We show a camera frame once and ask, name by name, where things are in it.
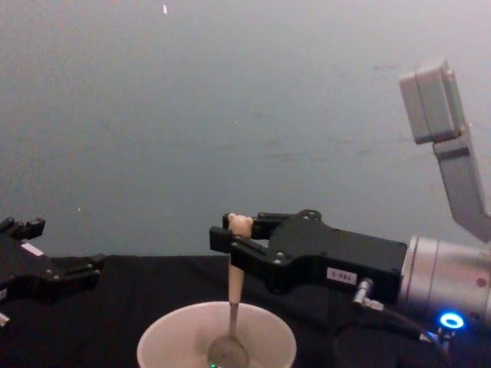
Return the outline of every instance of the black cable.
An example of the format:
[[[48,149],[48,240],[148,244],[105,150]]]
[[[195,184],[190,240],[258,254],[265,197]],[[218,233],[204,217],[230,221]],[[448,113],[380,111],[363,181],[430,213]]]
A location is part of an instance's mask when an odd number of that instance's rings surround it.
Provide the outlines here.
[[[412,321],[411,319],[403,316],[402,314],[399,314],[397,312],[394,312],[392,310],[384,309],[381,311],[381,313],[384,313],[386,316],[391,317],[395,320],[397,320],[400,323],[403,323],[406,327],[399,326],[397,324],[392,324],[387,321],[384,322],[370,322],[370,323],[363,323],[360,321],[353,321],[348,324],[341,325],[336,329],[334,332],[334,338],[332,342],[332,349],[334,352],[334,358],[336,359],[337,363],[341,363],[341,366],[343,368],[357,368],[353,363],[349,362],[344,355],[341,353],[339,349],[339,337],[346,331],[351,328],[362,328],[362,329],[368,329],[368,330],[385,330],[388,332],[391,332],[393,334],[406,337],[415,341],[420,341],[420,335],[423,334],[434,346],[436,352],[438,353],[439,357],[442,358],[445,366],[447,368],[451,368],[451,363],[450,359],[448,357],[447,352],[441,344],[435,340],[434,337],[430,335],[428,331],[426,331],[424,328],[420,327],[419,324],[416,322]]]

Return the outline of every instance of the white label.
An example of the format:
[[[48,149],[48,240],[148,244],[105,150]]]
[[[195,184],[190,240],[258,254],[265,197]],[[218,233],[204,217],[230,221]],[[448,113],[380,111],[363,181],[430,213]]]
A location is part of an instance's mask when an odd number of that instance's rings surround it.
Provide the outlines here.
[[[21,247],[23,247],[23,249],[25,249],[26,251],[31,252],[33,255],[36,255],[38,257],[40,255],[43,255],[44,254],[42,251],[40,251],[39,249],[37,249],[34,245],[29,244],[29,243],[21,244]]]
[[[328,279],[344,282],[345,284],[356,285],[358,275],[353,272],[328,267]]]

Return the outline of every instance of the wall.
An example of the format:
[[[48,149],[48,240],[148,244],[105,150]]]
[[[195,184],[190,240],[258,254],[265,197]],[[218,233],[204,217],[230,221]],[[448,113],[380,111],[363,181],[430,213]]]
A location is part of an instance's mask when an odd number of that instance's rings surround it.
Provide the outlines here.
[[[224,212],[479,244],[397,77],[455,69],[491,193],[487,1],[0,3],[0,214],[50,255],[209,253]]]

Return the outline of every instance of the black table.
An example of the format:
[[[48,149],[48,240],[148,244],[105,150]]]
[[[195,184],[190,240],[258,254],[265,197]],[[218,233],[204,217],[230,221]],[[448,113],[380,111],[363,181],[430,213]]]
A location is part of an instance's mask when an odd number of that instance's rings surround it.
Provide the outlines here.
[[[134,368],[140,336],[156,319],[189,304],[226,298],[224,256],[111,256],[93,291],[53,304],[14,301],[2,305],[12,325],[0,335],[0,367]],[[354,317],[345,299],[314,286],[273,295],[262,282],[245,276],[243,300],[279,315],[293,330],[298,346],[294,367],[298,368],[335,366],[333,328]],[[485,337],[459,335],[455,366],[489,367],[489,342]],[[440,366],[430,346],[383,331],[348,331],[341,338],[341,349],[355,366],[394,368],[399,359],[408,368]]]

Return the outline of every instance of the blue ring light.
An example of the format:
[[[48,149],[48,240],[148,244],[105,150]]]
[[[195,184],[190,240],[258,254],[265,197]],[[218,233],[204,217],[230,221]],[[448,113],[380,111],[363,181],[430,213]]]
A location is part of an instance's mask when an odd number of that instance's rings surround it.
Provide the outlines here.
[[[445,313],[440,317],[440,323],[446,328],[458,330],[463,327],[463,318],[457,313]]]

